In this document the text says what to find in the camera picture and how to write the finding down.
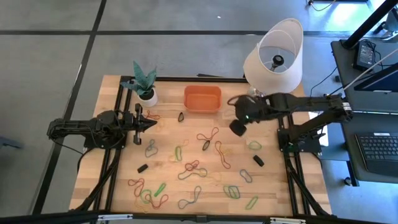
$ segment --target computer keyboard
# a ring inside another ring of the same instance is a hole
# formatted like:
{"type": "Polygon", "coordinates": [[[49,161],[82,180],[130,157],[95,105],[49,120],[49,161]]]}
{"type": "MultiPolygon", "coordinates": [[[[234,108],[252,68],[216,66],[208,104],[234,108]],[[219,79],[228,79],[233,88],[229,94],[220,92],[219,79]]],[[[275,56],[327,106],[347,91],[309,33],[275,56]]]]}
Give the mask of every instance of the computer keyboard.
{"type": "Polygon", "coordinates": [[[355,136],[368,171],[398,176],[398,133],[366,133],[355,136]]]}

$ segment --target lamp base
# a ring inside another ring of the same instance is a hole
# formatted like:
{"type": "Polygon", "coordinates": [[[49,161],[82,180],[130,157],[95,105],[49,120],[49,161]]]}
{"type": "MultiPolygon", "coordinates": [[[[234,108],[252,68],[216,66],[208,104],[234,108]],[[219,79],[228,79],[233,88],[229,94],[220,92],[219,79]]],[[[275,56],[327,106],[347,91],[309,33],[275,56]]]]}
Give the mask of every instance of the lamp base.
{"type": "Polygon", "coordinates": [[[265,93],[260,92],[259,90],[257,90],[253,86],[250,86],[250,88],[248,89],[248,95],[250,95],[250,96],[260,96],[260,97],[266,96],[265,93]]]}

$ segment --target potted plant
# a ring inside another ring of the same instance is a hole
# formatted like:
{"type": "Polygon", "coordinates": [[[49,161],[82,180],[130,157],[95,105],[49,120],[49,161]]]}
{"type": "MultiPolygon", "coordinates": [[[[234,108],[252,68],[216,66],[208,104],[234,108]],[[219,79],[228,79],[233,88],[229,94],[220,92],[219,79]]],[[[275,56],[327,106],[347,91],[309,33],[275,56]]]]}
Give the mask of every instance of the potted plant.
{"type": "Polygon", "coordinates": [[[157,103],[157,95],[155,91],[154,82],[156,79],[156,68],[148,73],[147,76],[144,75],[141,67],[137,62],[133,62],[134,65],[134,82],[122,82],[120,83],[124,88],[128,88],[130,90],[134,90],[138,98],[141,101],[141,104],[146,107],[154,106],[157,103]]]}

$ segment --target gray floor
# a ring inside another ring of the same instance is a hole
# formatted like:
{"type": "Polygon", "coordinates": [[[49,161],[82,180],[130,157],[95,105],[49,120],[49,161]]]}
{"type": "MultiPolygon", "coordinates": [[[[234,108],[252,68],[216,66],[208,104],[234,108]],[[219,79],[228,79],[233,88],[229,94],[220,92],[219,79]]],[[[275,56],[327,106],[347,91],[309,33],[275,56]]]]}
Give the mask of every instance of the gray floor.
{"type": "MultiPolygon", "coordinates": [[[[99,5],[100,0],[2,0],[0,30],[90,30],[99,5]]],[[[305,30],[347,31],[355,30],[372,8],[371,4],[339,3],[329,10],[315,12],[305,7],[304,0],[277,3],[258,0],[113,0],[107,3],[99,29],[267,30],[281,19],[296,17],[305,30]]],[[[240,77],[244,59],[260,38],[97,36],[72,118],[89,119],[102,76],[132,74],[133,60],[137,60],[144,70],[157,66],[162,76],[207,73],[240,77]]],[[[303,83],[308,95],[310,88],[336,66],[330,48],[332,40],[305,37],[303,83]]],[[[30,212],[52,145],[45,135],[47,125],[62,116],[87,41],[88,36],[0,35],[0,135],[25,145],[23,149],[4,147],[0,151],[2,217],[30,212]]],[[[313,95],[337,87],[338,84],[327,80],[315,89],[313,95]]],[[[78,137],[65,140],[65,144],[78,149],[82,142],[83,139],[78,137]]],[[[74,152],[62,151],[45,203],[45,213],[68,209],[77,159],[74,152]]],[[[323,172],[335,215],[398,223],[398,185],[361,182],[360,187],[345,187],[341,179],[348,175],[348,171],[343,162],[323,162],[323,172]]]]}

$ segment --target table leg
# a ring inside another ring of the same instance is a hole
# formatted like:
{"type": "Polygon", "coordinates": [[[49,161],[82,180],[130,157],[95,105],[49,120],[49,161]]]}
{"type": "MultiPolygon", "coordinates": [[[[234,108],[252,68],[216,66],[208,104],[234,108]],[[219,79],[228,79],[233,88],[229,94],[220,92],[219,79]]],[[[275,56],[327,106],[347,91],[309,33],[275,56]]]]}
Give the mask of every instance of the table leg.
{"type": "Polygon", "coordinates": [[[347,162],[347,167],[348,167],[348,172],[349,172],[349,180],[351,182],[351,186],[353,187],[359,187],[359,182],[358,180],[355,178],[355,174],[354,174],[354,170],[353,170],[353,165],[351,163],[351,161],[346,161],[347,162]]]}

